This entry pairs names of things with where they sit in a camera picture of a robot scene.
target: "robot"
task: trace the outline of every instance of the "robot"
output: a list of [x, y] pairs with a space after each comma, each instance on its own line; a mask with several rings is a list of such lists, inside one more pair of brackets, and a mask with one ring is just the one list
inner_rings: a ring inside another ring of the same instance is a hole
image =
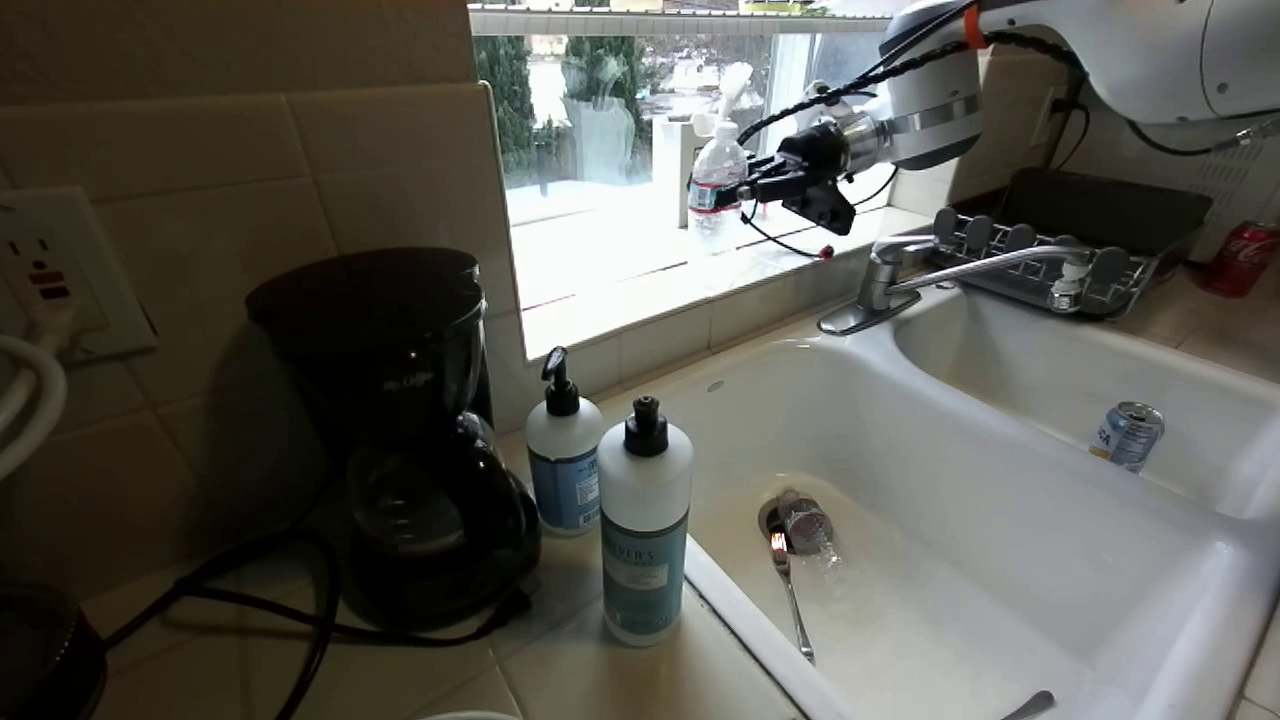
[[857, 79], [818, 93], [740, 130], [819, 110], [758, 154], [738, 183], [702, 188], [694, 212], [780, 198], [798, 215], [847, 234], [852, 205], [836, 178], [880, 159], [934, 167], [963, 154], [983, 130], [976, 51], [1025, 44], [1087, 75], [1094, 93], [1133, 124], [1264, 121], [1280, 110], [1278, 0], [923, 0], [891, 16], [880, 59]]

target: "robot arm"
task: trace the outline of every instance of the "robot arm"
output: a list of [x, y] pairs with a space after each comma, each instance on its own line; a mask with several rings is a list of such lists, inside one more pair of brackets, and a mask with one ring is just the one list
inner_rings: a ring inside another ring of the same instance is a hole
[[1098, 97], [1142, 124], [1280, 106], [1272, 75], [1280, 69], [1280, 0], [923, 0], [890, 24], [880, 51], [891, 64], [880, 59], [880, 75], [863, 72], [870, 83], [880, 83], [880, 101], [870, 110], [833, 103], [776, 154], [758, 159], [738, 194], [784, 198], [846, 234], [852, 206], [836, 178], [875, 159], [934, 167], [967, 153], [980, 137], [980, 75], [967, 47], [1025, 28], [1056, 31]]

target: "chrome faucet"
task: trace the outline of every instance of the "chrome faucet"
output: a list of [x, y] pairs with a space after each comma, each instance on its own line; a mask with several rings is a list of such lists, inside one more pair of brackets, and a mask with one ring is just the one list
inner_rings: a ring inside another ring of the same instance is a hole
[[913, 255], [928, 255], [936, 247], [941, 247], [936, 234], [903, 234], [903, 239], [874, 243], [857, 303], [833, 316], [819, 316], [818, 329], [830, 336], [852, 336], [862, 329], [885, 324], [903, 307], [913, 307], [921, 298], [921, 287], [928, 284], [963, 280], [963, 275], [980, 275], [1008, 262], [1034, 262], [1034, 259], [1059, 259], [1059, 275], [1054, 280], [1048, 295], [1056, 312], [1074, 312], [1076, 295], [1083, 291], [1094, 259], [1101, 252], [1115, 252], [1115, 247], [1083, 247], [1083, 243], [1074, 243], [1067, 234], [1040, 239], [1034, 229], [1021, 224], [1008, 233], [1008, 239], [1000, 239], [1006, 252], [997, 247], [989, 255], [901, 280]]

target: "bottle cap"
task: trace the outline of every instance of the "bottle cap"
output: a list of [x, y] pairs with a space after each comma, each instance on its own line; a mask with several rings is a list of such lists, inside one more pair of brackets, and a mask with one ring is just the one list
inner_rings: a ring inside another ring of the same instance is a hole
[[550, 388], [544, 388], [550, 412], [576, 416], [579, 391], [576, 391], [576, 384], [569, 384], [569, 349], [550, 350], [544, 381], [550, 381]]
[[629, 432], [624, 432], [624, 446], [629, 446], [633, 457], [660, 457], [660, 451], [669, 451], [669, 418], [660, 416], [657, 396], [642, 396], [642, 398], [633, 402]]

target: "cable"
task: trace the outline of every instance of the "cable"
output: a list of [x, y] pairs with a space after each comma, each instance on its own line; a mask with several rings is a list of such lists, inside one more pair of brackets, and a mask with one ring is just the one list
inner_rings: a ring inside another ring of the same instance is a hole
[[36, 398], [31, 398], [31, 416], [30, 425], [0, 446], [0, 479], [13, 475], [30, 457], [36, 457], [36, 446], [47, 438], [47, 432], [58, 426], [58, 418], [68, 407], [68, 370], [63, 365], [21, 339], [21, 336], [0, 336], [0, 350], [17, 357], [21, 365], [30, 365], [36, 370]]
[[1054, 159], [1048, 154], [1048, 167], [1067, 167], [1074, 162], [1074, 154], [1083, 146], [1083, 141], [1087, 141], [1087, 130], [1094, 130], [1094, 106], [1087, 103], [1074, 103], [1074, 114], [1079, 110], [1079, 137], [1076, 137], [1076, 142], [1067, 146], [1067, 154], [1063, 159]]
[[885, 177], [885, 183], [875, 183], [870, 194], [852, 198], [852, 206], [875, 198], [880, 190], [890, 190], [901, 172], [903, 172], [903, 167], [891, 162], [891, 172]]
[[1079, 64], [1076, 51], [1067, 51], [1067, 47], [1059, 47], [1059, 44], [1054, 44], [1054, 41], [1040, 41], [1040, 36], [994, 31], [989, 44], [1029, 47], [1029, 51], [1040, 51], [1040, 56], [1048, 56], [1048, 59], [1056, 59], [1056, 64], [1067, 64], [1067, 69], [1083, 72], [1083, 64]]
[[1148, 142], [1153, 153], [1165, 153], [1165, 154], [1211, 154], [1211, 153], [1239, 146], [1239, 137], [1201, 142], [1201, 146], [1173, 146], [1173, 142], [1160, 142], [1156, 137], [1148, 137], [1137, 121], [1126, 121], [1126, 124], [1142, 142]]
[[334, 639], [341, 639], [341, 644], [391, 644], [391, 649], [456, 649], [456, 644], [473, 644], [473, 639], [504, 627], [512, 616], [529, 612], [529, 594], [512, 593], [502, 604], [492, 604], [484, 624], [475, 624], [465, 637], [412, 637], [412, 632], [382, 632], [382, 627], [338, 624], [338, 618], [301, 612], [294, 604], [276, 604], [276, 601], [252, 594], [252, 593], [193, 588], [187, 594], [193, 601], [213, 601], [213, 604], [252, 609], [252, 612], [282, 616], [282, 618], [294, 618], [294, 624], [306, 624], [306, 627], [334, 627]]
[[341, 566], [338, 566], [334, 544], [323, 537], [318, 537], [318, 530], [306, 530], [301, 544], [307, 544], [323, 564], [322, 601], [318, 601], [322, 627], [318, 627], [318, 637], [307, 644], [306, 668], [298, 671], [298, 678], [294, 678], [294, 689], [288, 689], [288, 694], [286, 694], [286, 702], [276, 710], [282, 720], [298, 717], [298, 708], [307, 700], [307, 690], [312, 690], [312, 684], [322, 674], [323, 652], [334, 644], [334, 624], [338, 624], [338, 604], [341, 604], [341, 578], [338, 578]]
[[[306, 548], [312, 548], [322, 556], [322, 574], [318, 574], [322, 601], [318, 601], [318, 612], [301, 612], [301, 609], [288, 609], [288, 604], [276, 604], [276, 601], [266, 601], [266, 594], [252, 594], [252, 593], [213, 588], [213, 578], [226, 578], [230, 573], [236, 573], [236, 566], [244, 566], [252, 561], [266, 561], [272, 550], [286, 550], [294, 544], [306, 544]], [[480, 639], [480, 637], [504, 627], [512, 616], [529, 612], [529, 594], [525, 593], [509, 593], [484, 616], [484, 624], [465, 632], [465, 637], [409, 637], [409, 632], [382, 632], [382, 627], [341, 624], [338, 618], [338, 612], [341, 612], [341, 561], [338, 561], [338, 548], [312, 527], [286, 527], [286, 530], [266, 530], [266, 537], [256, 537], [249, 544], [236, 544], [236, 548], [203, 561], [187, 574], [174, 578], [168, 593], [162, 593], [150, 609], [142, 609], [133, 618], [124, 618], [117, 632], [106, 637], [108, 652], [120, 649], [124, 639], [133, 639], [146, 624], [162, 618], [181, 601], [242, 604], [242, 609], [272, 612], [272, 616], [286, 616], [294, 624], [312, 627], [307, 657], [306, 657], [306, 664], [301, 664], [301, 671], [298, 671], [276, 720], [294, 720], [301, 710], [301, 702], [307, 700], [307, 690], [312, 690], [312, 684], [322, 674], [322, 664], [323, 664], [334, 639], [397, 644], [397, 649], [451, 649], [451, 644]]]
[[951, 12], [936, 16], [934, 24], [913, 28], [891, 51], [885, 51], [875, 64], [870, 64], [857, 79], [847, 79], [847, 83], [840, 83], [840, 87], [830, 87], [830, 93], [818, 93], [818, 97], [807, 97], [807, 101], [802, 101], [802, 103], [788, 103], [788, 106], [780, 106], [780, 110], [749, 124], [749, 126], [738, 137], [738, 142], [749, 142], [749, 141], [759, 137], [767, 124], [780, 124], [780, 121], [802, 114], [802, 110], [819, 106], [819, 103], [836, 103], [840, 97], [857, 97], [857, 93], [863, 93], [863, 87], [898, 75], [898, 69], [890, 69], [890, 64], [898, 64], [903, 51], [913, 51], [916, 44], [923, 44], [928, 36], [936, 36], [941, 28], [950, 28], [951, 19], [961, 19], [967, 9], [976, 9], [976, 3], [955, 3]]
[[17, 375], [9, 381], [4, 396], [0, 396], [0, 432], [9, 432], [21, 412], [31, 402], [40, 381], [31, 369], [17, 369]]
[[738, 212], [738, 215], [740, 215], [759, 239], [767, 239], [767, 243], [776, 243], [776, 247], [784, 247], [784, 252], [794, 252], [794, 255], [803, 255], [803, 259], [833, 259], [833, 255], [836, 255], [833, 243], [826, 243], [819, 252], [807, 252], [807, 247], [798, 247], [798, 243], [771, 234], [771, 233], [759, 229], [749, 212]]

